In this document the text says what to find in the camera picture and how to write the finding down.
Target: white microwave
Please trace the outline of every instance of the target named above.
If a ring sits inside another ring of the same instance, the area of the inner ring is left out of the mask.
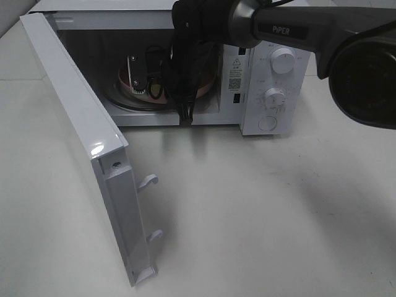
[[[153,275],[138,192],[118,126],[177,126],[158,60],[173,32],[173,0],[41,0],[22,24],[92,164],[131,285]],[[307,5],[304,0],[294,6]],[[284,134],[310,53],[268,42],[219,45],[205,67],[192,125],[239,125],[243,135]],[[134,90],[131,73],[145,80]]]

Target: dial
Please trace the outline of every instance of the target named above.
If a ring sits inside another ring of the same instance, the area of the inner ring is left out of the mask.
[[[271,54],[270,60],[277,74],[286,74],[295,67],[296,55],[291,48],[279,48]]]
[[[264,94],[264,105],[266,107],[278,107],[286,102],[285,92],[280,88],[270,88]]]

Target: white floor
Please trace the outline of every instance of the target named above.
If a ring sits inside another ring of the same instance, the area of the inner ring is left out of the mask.
[[[137,179],[160,177],[141,195],[146,229],[165,231],[158,275],[131,288],[24,38],[0,40],[0,296],[395,296],[396,134],[348,119],[314,76],[289,136],[123,130]]]

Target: open microwave door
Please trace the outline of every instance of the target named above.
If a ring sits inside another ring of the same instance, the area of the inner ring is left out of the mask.
[[[131,285],[153,275],[148,241],[161,231],[146,236],[137,193],[151,182],[140,185],[126,154],[127,141],[115,125],[61,41],[41,13],[21,18],[47,81],[75,129],[92,164],[105,203],[116,242]]]

